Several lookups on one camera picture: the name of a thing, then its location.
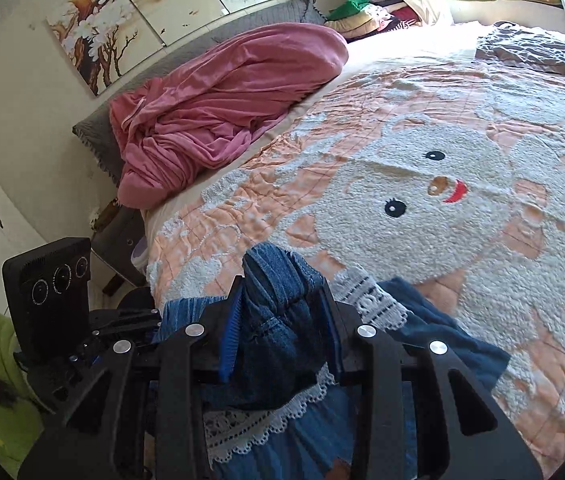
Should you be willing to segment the blossom tree wall painting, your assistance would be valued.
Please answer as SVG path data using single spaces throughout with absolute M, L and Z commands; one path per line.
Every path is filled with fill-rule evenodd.
M 68 0 L 47 24 L 94 96 L 209 24 L 274 0 Z

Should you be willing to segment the blue denim pants lace hem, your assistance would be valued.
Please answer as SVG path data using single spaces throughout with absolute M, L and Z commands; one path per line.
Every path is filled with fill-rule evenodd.
M 353 456 L 361 389 L 330 373 L 317 324 L 317 292 L 348 304 L 364 324 L 395 340 L 451 348 L 491 394 L 507 352 L 470 336 L 401 278 L 375 281 L 352 268 L 327 281 L 296 252 L 258 244 L 242 259 L 243 291 L 220 348 L 226 377 L 200 389 L 210 479 L 332 479 Z M 196 323 L 223 296 L 178 298 L 162 310 L 156 341 Z M 411 387 L 403 387 L 406 458 L 403 478 L 417 476 Z

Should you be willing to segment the pink blanket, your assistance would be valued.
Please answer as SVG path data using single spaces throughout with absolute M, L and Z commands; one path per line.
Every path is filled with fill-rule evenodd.
M 204 170 L 240 157 L 307 96 L 342 72 L 345 38 L 325 25 L 242 32 L 109 104 L 123 160 L 118 200 L 148 210 Z

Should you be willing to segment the colourful folded clothes pile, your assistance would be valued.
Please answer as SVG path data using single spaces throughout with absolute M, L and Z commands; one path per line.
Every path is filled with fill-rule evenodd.
M 347 0 L 330 11 L 324 23 L 346 42 L 420 24 L 420 17 L 404 0 Z

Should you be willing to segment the grey headboard cushion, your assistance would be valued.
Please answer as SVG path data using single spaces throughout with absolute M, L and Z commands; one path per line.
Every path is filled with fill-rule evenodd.
M 101 104 L 95 112 L 75 124 L 72 132 L 95 156 L 98 167 L 110 177 L 115 186 L 119 186 L 123 160 L 109 119 L 109 105 L 114 98 L 122 93 L 140 88 L 151 78 L 168 75 L 179 66 L 197 58 L 218 44 L 248 30 L 277 23 L 322 25 L 325 21 L 325 16 L 317 9 L 316 0 L 289 0 L 214 27 L 149 66 L 147 70 L 141 72 L 119 92 L 116 92 L 109 101 Z

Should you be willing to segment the purple crumpled quilt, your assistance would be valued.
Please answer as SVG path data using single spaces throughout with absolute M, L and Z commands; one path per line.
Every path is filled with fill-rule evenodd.
M 478 60 L 565 75 L 565 34 L 497 22 L 477 42 Z

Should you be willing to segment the peach bunny bedspread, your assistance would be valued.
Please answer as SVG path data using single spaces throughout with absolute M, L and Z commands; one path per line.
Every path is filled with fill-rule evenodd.
M 511 359 L 496 400 L 565 469 L 565 75 L 475 58 L 380 62 L 147 222 L 165 304 L 220 295 L 263 240 L 326 278 L 414 285 Z

